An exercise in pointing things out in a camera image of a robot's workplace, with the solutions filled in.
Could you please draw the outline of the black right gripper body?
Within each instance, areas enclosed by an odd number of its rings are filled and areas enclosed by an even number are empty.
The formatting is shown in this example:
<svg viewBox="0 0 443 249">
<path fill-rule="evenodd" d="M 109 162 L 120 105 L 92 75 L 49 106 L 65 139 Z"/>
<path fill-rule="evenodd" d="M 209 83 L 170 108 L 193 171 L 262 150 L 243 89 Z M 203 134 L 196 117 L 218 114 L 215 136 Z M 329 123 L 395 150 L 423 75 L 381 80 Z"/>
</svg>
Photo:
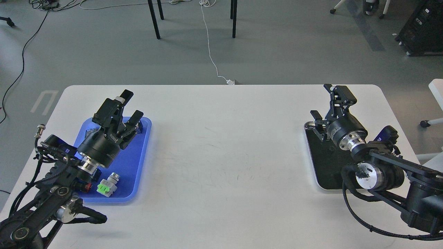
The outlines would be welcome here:
<svg viewBox="0 0 443 249">
<path fill-rule="evenodd" d="M 352 151 L 357 145 L 366 143 L 367 130 L 351 114 L 336 120 L 314 122 L 314 134 L 323 141 L 332 140 L 343 151 Z"/>
</svg>

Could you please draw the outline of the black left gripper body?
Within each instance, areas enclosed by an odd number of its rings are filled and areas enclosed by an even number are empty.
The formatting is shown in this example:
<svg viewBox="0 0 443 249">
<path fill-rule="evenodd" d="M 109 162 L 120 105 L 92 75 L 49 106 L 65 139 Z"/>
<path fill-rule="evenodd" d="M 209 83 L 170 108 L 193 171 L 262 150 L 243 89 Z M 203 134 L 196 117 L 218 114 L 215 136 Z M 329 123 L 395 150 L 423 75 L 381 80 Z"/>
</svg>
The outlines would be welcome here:
<svg viewBox="0 0 443 249">
<path fill-rule="evenodd" d="M 79 144 L 76 152 L 84 161 L 100 167 L 108 168 L 116 159 L 120 151 L 125 150 L 137 135 L 137 124 L 127 122 L 122 131 L 113 131 L 110 128 L 95 126 L 80 133 L 84 140 Z"/>
</svg>

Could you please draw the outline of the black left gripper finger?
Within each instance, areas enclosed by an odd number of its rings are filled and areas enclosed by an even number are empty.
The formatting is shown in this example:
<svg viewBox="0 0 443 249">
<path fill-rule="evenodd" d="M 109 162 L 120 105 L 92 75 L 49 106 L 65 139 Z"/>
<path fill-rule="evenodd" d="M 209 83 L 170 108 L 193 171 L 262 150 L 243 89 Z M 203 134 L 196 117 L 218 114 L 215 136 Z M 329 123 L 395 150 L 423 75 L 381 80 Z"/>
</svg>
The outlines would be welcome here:
<svg viewBox="0 0 443 249">
<path fill-rule="evenodd" d="M 92 122 L 103 128 L 110 128 L 113 123 L 120 123 L 123 119 L 123 109 L 134 93 L 124 90 L 114 99 L 106 98 L 98 111 L 93 115 Z"/>
<path fill-rule="evenodd" d="M 133 113 L 133 115 L 130 117 L 130 119 L 128 120 L 128 126 L 137 126 L 140 119 L 143 117 L 144 113 L 139 111 L 139 110 L 135 110 L 135 112 Z"/>
</svg>

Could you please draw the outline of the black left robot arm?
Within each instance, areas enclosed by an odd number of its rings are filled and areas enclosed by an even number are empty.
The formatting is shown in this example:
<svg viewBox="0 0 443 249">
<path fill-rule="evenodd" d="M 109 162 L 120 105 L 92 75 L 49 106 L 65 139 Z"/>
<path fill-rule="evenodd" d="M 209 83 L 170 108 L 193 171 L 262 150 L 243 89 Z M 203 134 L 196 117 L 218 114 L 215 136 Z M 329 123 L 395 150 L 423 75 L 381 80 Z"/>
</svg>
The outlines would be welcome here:
<svg viewBox="0 0 443 249">
<path fill-rule="evenodd" d="M 46 249 L 63 224 L 107 221 L 104 214 L 85 207 L 78 192 L 89 191 L 98 167 L 108 168 L 141 132 L 141 111 L 123 122 L 124 107 L 132 97 L 132 91 L 124 90 L 114 99 L 105 99 L 92 118 L 99 129 L 89 133 L 78 147 L 55 135 L 39 142 L 45 126 L 38 126 L 34 145 L 37 167 L 1 222 L 2 249 Z"/>
</svg>

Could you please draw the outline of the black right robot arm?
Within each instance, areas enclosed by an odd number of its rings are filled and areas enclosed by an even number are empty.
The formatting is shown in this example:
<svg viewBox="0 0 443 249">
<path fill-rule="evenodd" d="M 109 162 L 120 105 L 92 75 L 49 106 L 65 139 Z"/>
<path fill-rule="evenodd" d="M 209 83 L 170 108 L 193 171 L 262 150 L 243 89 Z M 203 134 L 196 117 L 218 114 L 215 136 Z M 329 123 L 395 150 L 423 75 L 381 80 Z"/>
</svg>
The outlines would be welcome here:
<svg viewBox="0 0 443 249">
<path fill-rule="evenodd" d="M 323 118 L 312 110 L 304 125 L 315 179 L 324 190 L 342 190 L 352 216 L 371 232 L 410 240 L 442 240 L 442 172 L 403 159 L 398 132 L 385 126 L 372 141 L 349 108 L 357 99 L 344 85 L 324 84 L 330 96 Z M 346 192 L 366 202 L 383 201 L 400 211 L 409 227 L 425 235 L 387 232 L 363 221 L 350 207 Z"/>
</svg>

